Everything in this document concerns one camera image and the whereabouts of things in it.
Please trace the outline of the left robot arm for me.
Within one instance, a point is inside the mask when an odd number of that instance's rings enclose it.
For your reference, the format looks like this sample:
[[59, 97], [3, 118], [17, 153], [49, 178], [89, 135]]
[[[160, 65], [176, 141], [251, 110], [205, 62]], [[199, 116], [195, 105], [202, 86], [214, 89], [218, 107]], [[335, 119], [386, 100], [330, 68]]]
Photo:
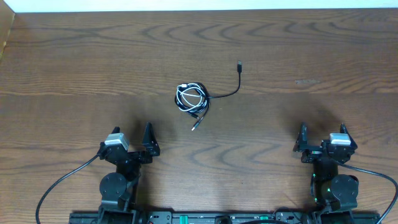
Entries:
[[153, 158], [160, 155], [151, 123], [146, 124], [142, 145], [141, 151], [129, 151], [129, 142], [119, 127], [100, 144], [99, 158], [114, 164], [116, 171], [100, 182], [102, 198], [98, 223], [148, 222], [147, 214], [138, 208], [136, 200], [141, 166], [152, 163]]

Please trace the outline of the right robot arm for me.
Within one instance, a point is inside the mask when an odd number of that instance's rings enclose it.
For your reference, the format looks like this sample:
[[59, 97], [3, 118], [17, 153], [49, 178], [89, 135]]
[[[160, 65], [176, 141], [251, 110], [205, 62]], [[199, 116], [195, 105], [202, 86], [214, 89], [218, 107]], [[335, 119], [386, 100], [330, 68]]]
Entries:
[[340, 174], [338, 166], [348, 162], [357, 148], [344, 124], [318, 146], [308, 143], [307, 125], [300, 125], [293, 151], [302, 154], [301, 162], [313, 165], [310, 191], [317, 205], [316, 210], [302, 217], [304, 223], [354, 222], [351, 210], [358, 206], [359, 180]]

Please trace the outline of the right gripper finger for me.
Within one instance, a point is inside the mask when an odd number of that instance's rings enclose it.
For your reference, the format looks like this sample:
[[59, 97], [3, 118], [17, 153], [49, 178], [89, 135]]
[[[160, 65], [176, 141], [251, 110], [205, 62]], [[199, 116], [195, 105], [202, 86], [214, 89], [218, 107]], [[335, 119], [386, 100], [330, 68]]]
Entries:
[[302, 123], [300, 125], [300, 131], [298, 133], [298, 138], [295, 142], [293, 151], [303, 152], [308, 149], [308, 136], [307, 136], [307, 125]]
[[351, 135], [349, 134], [348, 129], [347, 129], [347, 127], [346, 127], [346, 125], [345, 125], [344, 123], [341, 123], [341, 124], [340, 124], [340, 133], [341, 133], [341, 134], [345, 134], [345, 135], [348, 136], [349, 139], [352, 139], [352, 137], [351, 137]]

